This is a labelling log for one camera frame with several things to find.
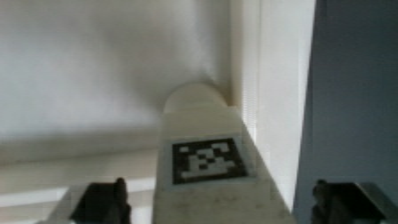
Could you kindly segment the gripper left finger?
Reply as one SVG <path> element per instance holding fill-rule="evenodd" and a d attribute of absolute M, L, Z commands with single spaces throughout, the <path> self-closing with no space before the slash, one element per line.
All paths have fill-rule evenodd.
<path fill-rule="evenodd" d="M 69 219 L 74 224 L 131 224 L 131 206 L 122 178 L 90 183 Z"/>

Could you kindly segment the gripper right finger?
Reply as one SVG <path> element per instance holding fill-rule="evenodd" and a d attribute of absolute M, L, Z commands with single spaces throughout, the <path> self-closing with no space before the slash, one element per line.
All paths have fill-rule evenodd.
<path fill-rule="evenodd" d="M 373 183 L 316 181 L 311 224 L 398 224 L 398 206 Z"/>

